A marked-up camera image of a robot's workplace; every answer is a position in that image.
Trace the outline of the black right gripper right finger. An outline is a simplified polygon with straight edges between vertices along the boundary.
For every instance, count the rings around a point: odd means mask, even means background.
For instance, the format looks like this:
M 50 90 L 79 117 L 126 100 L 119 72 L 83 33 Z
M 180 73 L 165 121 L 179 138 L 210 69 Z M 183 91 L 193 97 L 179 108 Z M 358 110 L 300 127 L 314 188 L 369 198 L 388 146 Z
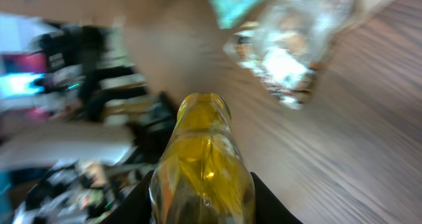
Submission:
M 253 172 L 255 185 L 256 224 L 302 224 Z

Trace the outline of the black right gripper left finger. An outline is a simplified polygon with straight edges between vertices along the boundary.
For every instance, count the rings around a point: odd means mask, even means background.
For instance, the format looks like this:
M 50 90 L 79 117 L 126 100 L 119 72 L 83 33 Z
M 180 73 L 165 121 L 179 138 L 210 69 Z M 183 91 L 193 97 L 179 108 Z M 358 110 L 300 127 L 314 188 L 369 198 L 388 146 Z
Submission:
M 149 224 L 152 216 L 149 185 L 153 173 L 154 170 L 148 172 L 122 204 L 100 224 Z

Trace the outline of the yellow oil bottle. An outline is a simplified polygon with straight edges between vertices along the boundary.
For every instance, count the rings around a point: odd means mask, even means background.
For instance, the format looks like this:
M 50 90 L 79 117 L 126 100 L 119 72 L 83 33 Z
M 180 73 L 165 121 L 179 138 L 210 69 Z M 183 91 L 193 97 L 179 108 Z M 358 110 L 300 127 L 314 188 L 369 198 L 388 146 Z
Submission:
M 255 222 L 255 185 L 231 134 L 231 113 L 215 93 L 187 96 L 152 175 L 151 223 Z

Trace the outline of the brown mixed nuts bag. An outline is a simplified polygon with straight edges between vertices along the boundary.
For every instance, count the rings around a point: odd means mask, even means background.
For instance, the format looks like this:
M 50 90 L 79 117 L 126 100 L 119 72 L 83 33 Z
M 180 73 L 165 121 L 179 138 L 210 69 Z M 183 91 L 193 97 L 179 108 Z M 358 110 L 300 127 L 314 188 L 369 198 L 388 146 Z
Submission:
M 274 0 L 224 45 L 227 56 L 290 109 L 307 103 L 336 38 L 348 30 L 359 0 Z

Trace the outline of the green flushable wipes pack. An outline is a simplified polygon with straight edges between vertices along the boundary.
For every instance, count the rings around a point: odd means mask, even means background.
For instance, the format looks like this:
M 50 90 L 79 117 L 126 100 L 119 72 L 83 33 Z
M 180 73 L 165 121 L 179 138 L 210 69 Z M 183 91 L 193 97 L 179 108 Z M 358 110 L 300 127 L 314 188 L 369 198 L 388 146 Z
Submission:
M 211 4 L 219 29 L 235 27 L 241 19 L 263 0 L 208 0 Z

